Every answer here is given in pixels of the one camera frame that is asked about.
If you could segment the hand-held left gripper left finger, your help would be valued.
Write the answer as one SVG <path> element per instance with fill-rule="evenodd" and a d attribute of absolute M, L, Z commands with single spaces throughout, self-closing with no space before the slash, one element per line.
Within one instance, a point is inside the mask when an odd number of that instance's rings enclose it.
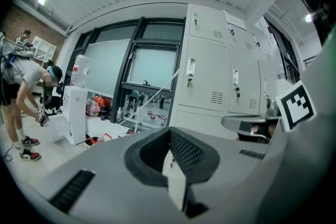
<path fill-rule="evenodd" d="M 180 222 L 167 179 L 153 169 L 166 154 L 164 129 L 85 150 L 33 189 L 33 204 L 53 222 Z"/>

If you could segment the person's right hand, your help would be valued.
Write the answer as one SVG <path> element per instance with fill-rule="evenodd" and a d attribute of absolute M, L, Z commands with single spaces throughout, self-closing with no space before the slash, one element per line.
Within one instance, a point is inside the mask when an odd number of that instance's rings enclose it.
<path fill-rule="evenodd" d="M 275 132 L 276 125 L 273 123 L 252 124 L 250 136 L 254 137 L 258 143 L 268 144 Z"/>

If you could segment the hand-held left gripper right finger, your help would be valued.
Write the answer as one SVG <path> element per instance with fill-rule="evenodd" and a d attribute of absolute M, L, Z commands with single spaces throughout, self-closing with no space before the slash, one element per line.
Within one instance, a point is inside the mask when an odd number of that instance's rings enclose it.
<path fill-rule="evenodd" d="M 170 198 L 197 216 L 228 195 L 262 160 L 267 145 L 170 128 Z"/>

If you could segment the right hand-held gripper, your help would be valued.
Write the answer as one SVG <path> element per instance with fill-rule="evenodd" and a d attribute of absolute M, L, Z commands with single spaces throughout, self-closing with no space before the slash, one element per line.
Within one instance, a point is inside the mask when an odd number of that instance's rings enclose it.
<path fill-rule="evenodd" d="M 287 132 L 298 124 L 316 115 L 312 98 L 300 80 L 291 84 L 287 80 L 276 80 L 275 108 L 266 115 L 225 116 L 221 120 L 224 128 L 231 131 L 249 131 L 252 124 L 281 121 Z"/>

